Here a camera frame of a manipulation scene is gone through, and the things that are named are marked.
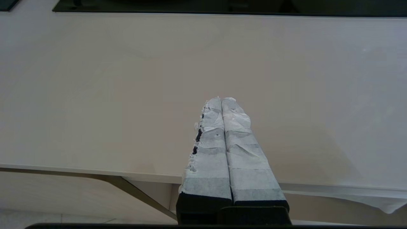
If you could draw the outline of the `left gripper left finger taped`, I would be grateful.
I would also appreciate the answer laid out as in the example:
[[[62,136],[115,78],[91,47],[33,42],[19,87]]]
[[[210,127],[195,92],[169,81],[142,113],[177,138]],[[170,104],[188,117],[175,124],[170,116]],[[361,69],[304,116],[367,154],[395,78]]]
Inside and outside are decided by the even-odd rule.
[[[177,200],[179,223],[217,223],[232,206],[221,99],[206,101]]]

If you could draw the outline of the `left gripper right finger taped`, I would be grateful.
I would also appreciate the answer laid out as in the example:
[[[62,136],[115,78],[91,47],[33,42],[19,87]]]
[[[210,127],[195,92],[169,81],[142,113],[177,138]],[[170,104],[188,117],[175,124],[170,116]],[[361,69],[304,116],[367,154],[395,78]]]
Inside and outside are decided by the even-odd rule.
[[[222,100],[226,155],[235,206],[284,207],[289,204],[257,142],[250,117],[234,98]]]

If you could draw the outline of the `metal counter support brace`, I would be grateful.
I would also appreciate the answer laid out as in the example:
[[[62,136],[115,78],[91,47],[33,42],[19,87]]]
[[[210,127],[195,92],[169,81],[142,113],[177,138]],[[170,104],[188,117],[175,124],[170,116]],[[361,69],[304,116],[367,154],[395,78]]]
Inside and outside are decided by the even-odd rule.
[[[0,168],[0,208],[176,224],[177,217],[120,176]]]

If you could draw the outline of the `black glass cooktop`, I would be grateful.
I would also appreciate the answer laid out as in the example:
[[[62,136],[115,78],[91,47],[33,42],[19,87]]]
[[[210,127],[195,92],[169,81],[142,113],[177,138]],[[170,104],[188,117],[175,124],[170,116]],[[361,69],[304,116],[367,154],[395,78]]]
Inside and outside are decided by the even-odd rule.
[[[59,0],[53,11],[407,18],[407,0]]]
[[[20,0],[0,0],[0,12],[9,12]]]

